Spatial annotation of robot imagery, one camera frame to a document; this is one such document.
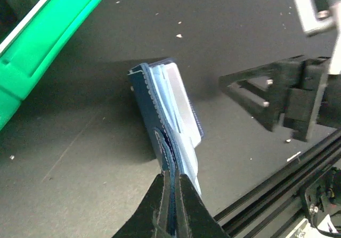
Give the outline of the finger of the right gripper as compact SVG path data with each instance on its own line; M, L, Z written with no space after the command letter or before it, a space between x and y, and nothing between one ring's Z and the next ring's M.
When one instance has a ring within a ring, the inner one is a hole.
M299 82L302 56L220 76L218 87L265 129L273 131L284 113L289 88Z

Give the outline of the blue card holder wallet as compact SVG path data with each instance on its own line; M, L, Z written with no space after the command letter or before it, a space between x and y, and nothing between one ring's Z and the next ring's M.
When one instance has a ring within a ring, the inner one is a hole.
M173 60L141 63L128 77L160 167L170 174L169 231L178 237L175 174L186 174L201 192L195 148L204 136L202 127Z

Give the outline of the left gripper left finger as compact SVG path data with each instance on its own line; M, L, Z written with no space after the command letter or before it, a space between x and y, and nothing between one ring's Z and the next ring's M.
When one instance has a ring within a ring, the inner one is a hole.
M113 238L169 237L170 181L169 173L158 174L136 211Z

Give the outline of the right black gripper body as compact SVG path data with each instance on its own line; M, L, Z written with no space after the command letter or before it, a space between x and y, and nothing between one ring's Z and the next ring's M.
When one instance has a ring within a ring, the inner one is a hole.
M307 142L315 125L340 128L340 75L328 74L329 58L308 59L298 84L289 88L283 126L293 139Z

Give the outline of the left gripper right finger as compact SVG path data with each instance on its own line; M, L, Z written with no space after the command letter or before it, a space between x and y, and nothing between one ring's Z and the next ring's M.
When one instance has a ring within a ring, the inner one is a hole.
M185 238L228 237L213 219L186 174L175 178L176 236Z

